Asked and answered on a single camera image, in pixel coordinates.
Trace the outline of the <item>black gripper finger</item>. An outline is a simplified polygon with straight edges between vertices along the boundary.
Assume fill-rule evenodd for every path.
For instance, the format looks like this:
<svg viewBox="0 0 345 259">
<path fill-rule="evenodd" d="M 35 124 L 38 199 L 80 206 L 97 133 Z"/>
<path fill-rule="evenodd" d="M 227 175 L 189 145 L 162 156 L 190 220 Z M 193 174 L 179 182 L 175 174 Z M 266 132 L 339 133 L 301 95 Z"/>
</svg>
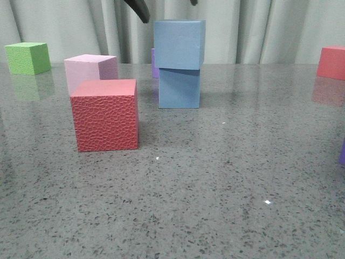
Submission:
<svg viewBox="0 0 345 259">
<path fill-rule="evenodd" d="M 125 0 L 125 2 L 137 14 L 142 23 L 149 22 L 150 13 L 144 0 Z"/>
<path fill-rule="evenodd" d="M 198 0 L 190 0 L 191 5 L 196 6 L 198 4 Z"/>
</svg>

